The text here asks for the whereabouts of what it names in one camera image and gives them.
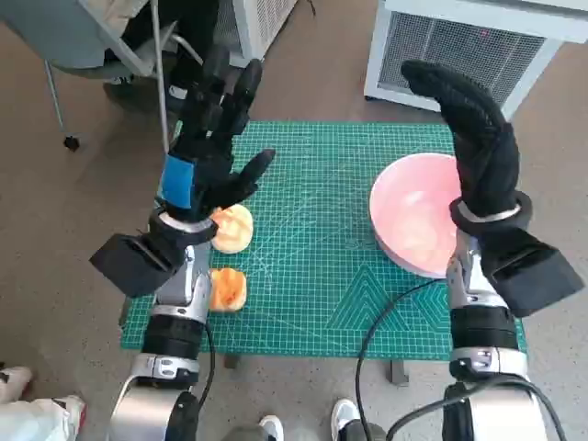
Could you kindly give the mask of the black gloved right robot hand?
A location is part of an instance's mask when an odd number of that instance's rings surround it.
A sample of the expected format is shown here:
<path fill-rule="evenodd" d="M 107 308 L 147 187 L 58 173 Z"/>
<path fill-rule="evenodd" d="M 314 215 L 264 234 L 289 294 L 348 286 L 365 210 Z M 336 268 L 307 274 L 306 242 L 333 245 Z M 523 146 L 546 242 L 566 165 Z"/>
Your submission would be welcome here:
<path fill-rule="evenodd" d="M 516 208 L 520 156 L 512 125 L 489 91 L 442 64 L 408 60 L 401 74 L 413 93 L 434 99 L 457 158 L 461 199 L 478 218 Z"/>

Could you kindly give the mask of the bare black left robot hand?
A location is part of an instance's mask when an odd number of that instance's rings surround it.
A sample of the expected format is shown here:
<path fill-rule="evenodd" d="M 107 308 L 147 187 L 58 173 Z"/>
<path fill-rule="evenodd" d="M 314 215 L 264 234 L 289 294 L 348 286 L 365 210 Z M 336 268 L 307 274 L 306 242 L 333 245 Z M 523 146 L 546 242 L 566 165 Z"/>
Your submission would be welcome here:
<path fill-rule="evenodd" d="M 232 141 L 250 120 L 263 66 L 252 59 L 230 92 L 225 90 L 228 71 L 229 52 L 216 46 L 204 61 L 201 81 L 188 90 L 181 130 L 166 155 L 157 197 L 164 212 L 176 220 L 202 221 L 215 209 L 249 198 L 274 160 L 276 151 L 266 148 L 241 171 L 232 169 Z"/>

